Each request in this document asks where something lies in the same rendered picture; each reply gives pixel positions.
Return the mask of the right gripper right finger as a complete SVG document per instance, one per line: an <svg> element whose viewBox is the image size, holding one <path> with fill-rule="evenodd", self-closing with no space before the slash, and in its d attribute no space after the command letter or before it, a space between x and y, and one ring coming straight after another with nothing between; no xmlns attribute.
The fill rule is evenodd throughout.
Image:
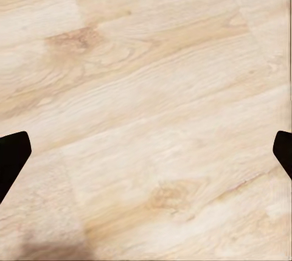
<svg viewBox="0 0 292 261"><path fill-rule="evenodd" d="M273 152L292 180L292 133L278 131L274 140Z"/></svg>

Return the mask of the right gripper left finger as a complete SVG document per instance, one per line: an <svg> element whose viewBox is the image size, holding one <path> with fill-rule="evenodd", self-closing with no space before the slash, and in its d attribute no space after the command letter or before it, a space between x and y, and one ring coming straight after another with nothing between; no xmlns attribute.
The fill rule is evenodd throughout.
<svg viewBox="0 0 292 261"><path fill-rule="evenodd" d="M32 154L26 131L0 137L0 203Z"/></svg>

